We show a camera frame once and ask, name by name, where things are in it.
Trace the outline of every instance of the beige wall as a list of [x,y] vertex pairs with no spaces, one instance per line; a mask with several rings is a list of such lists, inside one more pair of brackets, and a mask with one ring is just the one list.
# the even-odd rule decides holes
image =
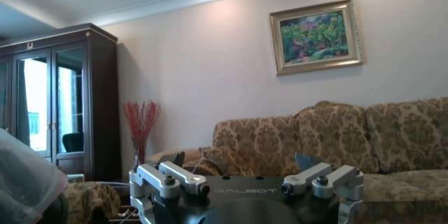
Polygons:
[[[209,145],[225,119],[320,100],[366,106],[448,95],[446,0],[354,0],[366,63],[274,76],[269,13],[333,0],[222,0],[105,29],[120,38],[120,101],[153,99],[150,152]],[[121,118],[124,174],[132,164]]]

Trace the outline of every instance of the damask patterned sofa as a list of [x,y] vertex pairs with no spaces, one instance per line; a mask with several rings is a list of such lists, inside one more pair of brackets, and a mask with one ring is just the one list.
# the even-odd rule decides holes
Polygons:
[[294,152],[364,172],[357,223],[448,223],[448,98],[366,109],[320,102],[292,116],[220,122],[213,146],[186,150],[184,167],[285,176],[298,172]]
[[64,189],[66,224],[100,224],[117,216],[118,193],[101,182],[69,183]]

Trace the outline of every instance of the white plastic sheet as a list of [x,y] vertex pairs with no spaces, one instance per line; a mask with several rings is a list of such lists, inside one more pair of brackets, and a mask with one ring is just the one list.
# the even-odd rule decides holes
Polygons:
[[0,223],[36,223],[65,186],[66,175],[0,129]]

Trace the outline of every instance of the metal bracket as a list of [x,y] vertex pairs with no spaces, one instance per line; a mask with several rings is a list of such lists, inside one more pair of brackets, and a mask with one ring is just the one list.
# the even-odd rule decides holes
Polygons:
[[180,181],[186,193],[194,195],[208,194],[210,187],[206,185],[206,179],[204,176],[190,173],[169,161],[160,163],[158,171],[164,175],[173,176]]
[[326,163],[320,163],[296,175],[285,177],[281,184],[281,191],[288,195],[302,194],[310,185],[313,179],[332,172],[332,166]]
[[336,193],[345,198],[338,207],[338,224],[353,223],[354,214],[362,203],[364,174],[352,166],[344,165],[328,176],[312,181],[313,195],[329,199]]
[[161,198],[173,199],[180,194],[180,183],[172,176],[165,176],[150,165],[138,165],[136,173],[129,172],[129,181],[138,186],[148,183],[160,193]]
[[140,222],[145,224],[152,224],[156,223],[156,221],[154,213],[152,210],[153,206],[150,200],[148,199],[149,192],[146,190],[140,187],[134,182],[129,182],[130,206],[137,209]]

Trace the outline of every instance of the gold picture frame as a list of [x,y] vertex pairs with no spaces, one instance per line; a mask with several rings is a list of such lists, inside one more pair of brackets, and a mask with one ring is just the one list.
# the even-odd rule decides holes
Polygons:
[[276,74],[362,64],[353,0],[270,13]]

